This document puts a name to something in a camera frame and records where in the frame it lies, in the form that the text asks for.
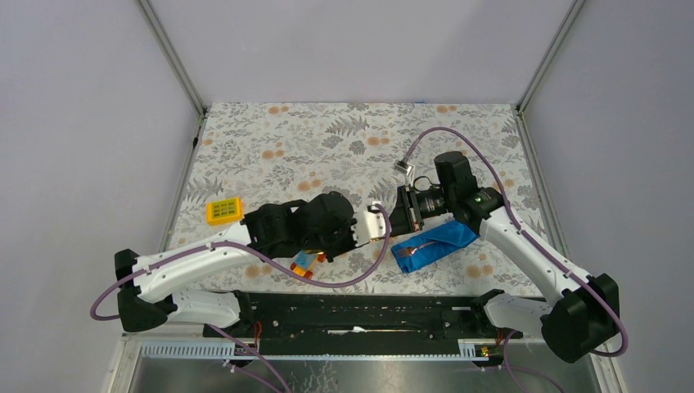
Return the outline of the blue cloth napkin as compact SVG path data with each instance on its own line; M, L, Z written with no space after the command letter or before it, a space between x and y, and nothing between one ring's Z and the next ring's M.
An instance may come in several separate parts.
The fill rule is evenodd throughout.
M396 250L406 246L418 246L425 242L435 242L434 245L421 249L410 257L400 258L394 256L397 265L403 273L413 273L466 248L478 238L479 235L467 225L452 220L392 246L391 253L394 255Z

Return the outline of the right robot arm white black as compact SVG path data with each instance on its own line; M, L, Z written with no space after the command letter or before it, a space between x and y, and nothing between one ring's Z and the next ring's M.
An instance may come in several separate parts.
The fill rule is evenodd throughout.
M559 359L574 363L616 336L620 323L620 290L603 273L594 276L570 262L527 228L493 187L480 187L469 160L459 151L435 158L437 183L415 188L414 168L399 160L395 169L407 184L398 187L390 214L395 236L423 229L425 219L451 214L479 239L497 247L540 290L544 300L528 300L492 290L476 300L471 330L490 337L499 328L542 337Z

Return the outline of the gold fork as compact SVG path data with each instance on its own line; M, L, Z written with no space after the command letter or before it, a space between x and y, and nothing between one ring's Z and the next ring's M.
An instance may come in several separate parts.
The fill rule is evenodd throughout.
M400 257L400 258L406 258L410 257L414 254L416 254L419 250L424 249L428 246L434 245L435 242L425 242L422 243L421 245L418 246L406 246L401 249L398 249L394 252L394 256Z

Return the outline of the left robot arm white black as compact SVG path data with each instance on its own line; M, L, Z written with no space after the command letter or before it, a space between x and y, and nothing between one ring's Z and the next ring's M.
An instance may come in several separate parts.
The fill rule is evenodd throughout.
M354 208L338 192L311 201L265 204L239 222L174 251L139 255L125 249L115 254L119 320L126 332L144 332L170 319L212 323L242 337L254 315L233 296L187 291L195 281L231 267L292 258L301 251L322 252L328 260L355 249Z

